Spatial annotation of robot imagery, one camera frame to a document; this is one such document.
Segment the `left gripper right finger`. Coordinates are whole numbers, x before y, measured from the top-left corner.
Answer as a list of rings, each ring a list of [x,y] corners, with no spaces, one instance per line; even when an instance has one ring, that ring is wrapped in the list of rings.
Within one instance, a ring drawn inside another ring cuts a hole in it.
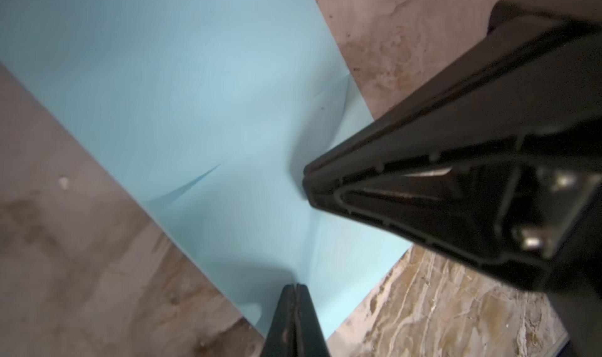
[[[330,357],[317,313],[307,286],[296,286],[296,355],[302,357]]]

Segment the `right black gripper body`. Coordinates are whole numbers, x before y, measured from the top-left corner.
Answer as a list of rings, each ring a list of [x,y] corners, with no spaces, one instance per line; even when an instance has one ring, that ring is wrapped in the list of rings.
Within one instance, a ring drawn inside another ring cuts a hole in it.
[[[501,0],[491,32],[535,18],[559,43],[523,67],[533,85],[520,112],[521,167],[498,226],[543,264],[547,293],[570,341],[564,355],[601,354],[601,0]]]

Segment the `light blue paper sheet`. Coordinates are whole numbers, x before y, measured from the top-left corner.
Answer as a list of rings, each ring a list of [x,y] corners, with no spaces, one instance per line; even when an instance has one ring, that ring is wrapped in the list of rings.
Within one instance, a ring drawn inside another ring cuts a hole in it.
[[[303,191],[373,121],[315,0],[1,0],[1,61],[260,333],[297,282],[331,336],[409,248]]]

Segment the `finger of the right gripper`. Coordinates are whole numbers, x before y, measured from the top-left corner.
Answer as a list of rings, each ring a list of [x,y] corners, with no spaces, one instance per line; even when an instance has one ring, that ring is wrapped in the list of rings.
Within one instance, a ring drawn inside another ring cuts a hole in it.
[[[601,30],[502,24],[304,170],[311,206],[522,290],[601,280]]]

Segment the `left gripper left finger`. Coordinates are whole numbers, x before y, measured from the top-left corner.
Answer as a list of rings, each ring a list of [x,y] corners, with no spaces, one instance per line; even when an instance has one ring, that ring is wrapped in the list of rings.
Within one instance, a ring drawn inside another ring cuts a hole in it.
[[[279,297],[261,357],[297,356],[296,310],[296,286],[289,284]]]

